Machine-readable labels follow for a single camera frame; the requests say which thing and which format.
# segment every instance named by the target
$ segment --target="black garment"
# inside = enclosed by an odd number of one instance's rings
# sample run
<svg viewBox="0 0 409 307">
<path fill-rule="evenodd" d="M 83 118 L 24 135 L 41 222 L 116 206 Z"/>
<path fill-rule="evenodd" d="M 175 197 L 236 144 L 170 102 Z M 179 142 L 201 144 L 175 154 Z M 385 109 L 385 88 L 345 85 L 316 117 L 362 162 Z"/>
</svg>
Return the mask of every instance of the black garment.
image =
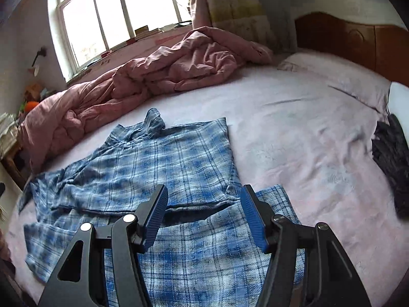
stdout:
<svg viewBox="0 0 409 307">
<path fill-rule="evenodd" d="M 392 188 L 396 214 L 409 218 L 409 149 L 397 117 L 388 115 L 388 121 L 377 123 L 372 156 Z"/>
<path fill-rule="evenodd" d="M 10 307 L 36 307 L 34 300 L 23 291 L 14 276 L 16 268 L 14 265 L 0 258 L 0 302 L 2 306 Z"/>
</svg>

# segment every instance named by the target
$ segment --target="blue plaid shirt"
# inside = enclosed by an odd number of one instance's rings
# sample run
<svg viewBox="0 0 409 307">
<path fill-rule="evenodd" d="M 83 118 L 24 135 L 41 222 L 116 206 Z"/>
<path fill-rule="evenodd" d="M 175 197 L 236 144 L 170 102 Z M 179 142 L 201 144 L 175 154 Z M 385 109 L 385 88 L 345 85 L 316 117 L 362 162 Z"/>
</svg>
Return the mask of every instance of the blue plaid shirt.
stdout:
<svg viewBox="0 0 409 307">
<path fill-rule="evenodd" d="M 154 306 L 255 305 L 269 255 L 255 245 L 240 204 L 226 119 L 165 128 L 156 109 L 144 122 L 118 125 L 90 156 L 36 176 L 37 223 L 24 226 L 27 264 L 46 282 L 81 223 L 114 223 L 150 198 L 158 184 L 168 207 L 153 247 L 138 254 Z M 281 186 L 257 193 L 299 223 Z M 105 251 L 110 306 L 117 306 L 111 251 Z M 295 283 L 303 276 L 299 252 Z"/>
</svg>

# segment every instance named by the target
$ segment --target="pink comforter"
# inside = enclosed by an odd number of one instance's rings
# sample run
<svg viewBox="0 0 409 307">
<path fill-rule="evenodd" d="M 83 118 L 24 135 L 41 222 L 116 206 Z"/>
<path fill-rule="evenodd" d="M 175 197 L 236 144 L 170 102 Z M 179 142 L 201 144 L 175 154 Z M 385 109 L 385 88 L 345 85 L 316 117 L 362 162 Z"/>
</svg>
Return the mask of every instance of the pink comforter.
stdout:
<svg viewBox="0 0 409 307">
<path fill-rule="evenodd" d="M 160 47 L 42 101 L 19 128 L 31 169 L 38 172 L 46 158 L 152 96 L 220 84 L 247 61 L 270 64 L 271 58 L 268 48 L 229 32 L 207 26 L 192 30 L 172 48 Z"/>
</svg>

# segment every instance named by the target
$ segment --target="orange object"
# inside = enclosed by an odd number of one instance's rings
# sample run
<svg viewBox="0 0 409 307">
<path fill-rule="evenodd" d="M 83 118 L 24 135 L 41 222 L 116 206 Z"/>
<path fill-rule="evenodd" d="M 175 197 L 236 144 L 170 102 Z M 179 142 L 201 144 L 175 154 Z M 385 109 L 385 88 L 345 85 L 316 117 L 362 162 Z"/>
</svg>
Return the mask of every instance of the orange object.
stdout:
<svg viewBox="0 0 409 307">
<path fill-rule="evenodd" d="M 28 113 L 30 112 L 32 109 L 34 109 L 34 107 L 36 107 L 38 105 L 37 101 L 28 101 L 27 104 L 24 106 L 24 112 Z"/>
</svg>

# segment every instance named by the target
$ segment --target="pillow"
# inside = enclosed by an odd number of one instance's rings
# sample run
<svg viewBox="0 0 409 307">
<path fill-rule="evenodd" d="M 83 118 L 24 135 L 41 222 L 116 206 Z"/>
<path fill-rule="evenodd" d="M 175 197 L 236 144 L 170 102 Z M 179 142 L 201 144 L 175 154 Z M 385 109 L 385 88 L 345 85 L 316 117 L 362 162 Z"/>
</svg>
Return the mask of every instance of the pillow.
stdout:
<svg viewBox="0 0 409 307">
<path fill-rule="evenodd" d="M 388 111 L 396 115 L 409 146 L 409 87 L 392 82 L 389 93 Z"/>
<path fill-rule="evenodd" d="M 310 51 L 291 55 L 277 68 L 318 74 L 327 79 L 328 86 L 355 97 L 379 113 L 386 112 L 391 82 L 356 63 L 332 54 Z"/>
</svg>

